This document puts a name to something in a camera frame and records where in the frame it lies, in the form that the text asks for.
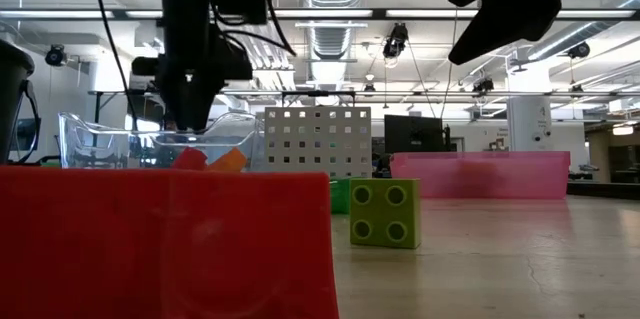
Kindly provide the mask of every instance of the green block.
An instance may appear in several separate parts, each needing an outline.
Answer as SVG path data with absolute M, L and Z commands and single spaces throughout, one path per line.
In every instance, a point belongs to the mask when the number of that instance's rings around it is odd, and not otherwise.
M 349 181 L 336 179 L 329 182 L 331 188 L 331 214 L 349 214 Z
M 419 184 L 417 179 L 351 179 L 351 244 L 417 248 Z

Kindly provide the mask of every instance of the pink plastic bin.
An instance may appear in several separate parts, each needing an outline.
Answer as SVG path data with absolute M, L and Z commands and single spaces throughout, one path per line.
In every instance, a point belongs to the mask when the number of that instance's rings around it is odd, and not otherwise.
M 419 178 L 423 198 L 563 199 L 569 152 L 396 153 L 394 178 Z

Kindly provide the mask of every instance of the desk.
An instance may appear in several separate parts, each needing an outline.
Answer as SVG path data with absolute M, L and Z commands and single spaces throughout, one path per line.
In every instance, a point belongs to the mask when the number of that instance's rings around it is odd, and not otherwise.
M 640 202 L 422 203 L 417 250 L 352 247 L 333 217 L 342 319 L 638 317 Z

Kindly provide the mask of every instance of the trash can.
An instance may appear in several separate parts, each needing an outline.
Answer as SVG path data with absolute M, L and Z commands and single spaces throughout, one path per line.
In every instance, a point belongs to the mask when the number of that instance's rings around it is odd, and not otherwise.
M 0 165 L 6 164 L 24 83 L 34 71 L 31 57 L 0 39 Z

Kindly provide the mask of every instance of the floor crack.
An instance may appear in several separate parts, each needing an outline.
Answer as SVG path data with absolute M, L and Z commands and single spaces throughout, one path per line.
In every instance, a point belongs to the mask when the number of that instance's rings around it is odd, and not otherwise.
M 533 269 L 533 266 L 531 265 L 531 258 L 528 255 L 525 255 L 525 258 L 527 259 L 527 266 L 529 267 L 529 279 L 531 279 L 531 281 L 536 283 L 536 286 L 538 287 L 538 291 L 540 292 L 540 294 L 550 295 L 549 293 L 544 291 L 542 284 L 540 284 L 540 282 L 536 278 L 536 271 L 535 269 Z

